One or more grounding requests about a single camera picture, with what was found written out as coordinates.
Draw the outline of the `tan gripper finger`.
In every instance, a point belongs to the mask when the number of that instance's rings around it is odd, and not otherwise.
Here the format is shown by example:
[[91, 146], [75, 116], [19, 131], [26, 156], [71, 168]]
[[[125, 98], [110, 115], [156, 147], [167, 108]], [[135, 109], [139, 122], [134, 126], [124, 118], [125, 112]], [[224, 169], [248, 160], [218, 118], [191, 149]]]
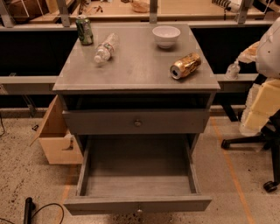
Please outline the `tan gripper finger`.
[[256, 61], [256, 52], [257, 47], [259, 46], [259, 41], [250, 45], [243, 52], [241, 52], [238, 56], [238, 60], [242, 63], [251, 63]]

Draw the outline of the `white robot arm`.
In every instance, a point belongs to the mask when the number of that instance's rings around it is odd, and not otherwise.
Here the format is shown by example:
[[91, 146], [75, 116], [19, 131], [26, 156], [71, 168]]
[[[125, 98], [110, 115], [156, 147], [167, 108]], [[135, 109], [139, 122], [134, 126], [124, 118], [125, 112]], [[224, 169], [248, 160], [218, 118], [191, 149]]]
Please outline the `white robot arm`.
[[280, 78], [280, 17], [261, 39], [240, 53], [240, 62], [255, 62], [256, 71], [268, 78]]

